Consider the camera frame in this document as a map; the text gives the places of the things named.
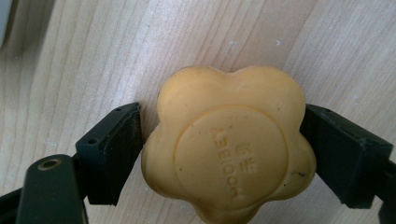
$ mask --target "wood grain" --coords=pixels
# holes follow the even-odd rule
[[[252,64],[291,74],[307,102],[396,143],[396,2],[392,0],[14,2],[0,50],[0,193],[34,161],[63,153],[111,109],[143,106],[158,123],[163,82],[187,65],[229,72]],[[262,207],[251,223],[378,223],[341,205],[316,177],[301,195]],[[91,223],[202,223],[155,194],[140,160],[119,205],[88,205]]]

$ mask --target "circular center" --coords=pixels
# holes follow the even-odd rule
[[[263,200],[279,186],[288,161],[276,124],[243,105],[219,106],[198,116],[180,135],[174,153],[189,201],[220,209]]]

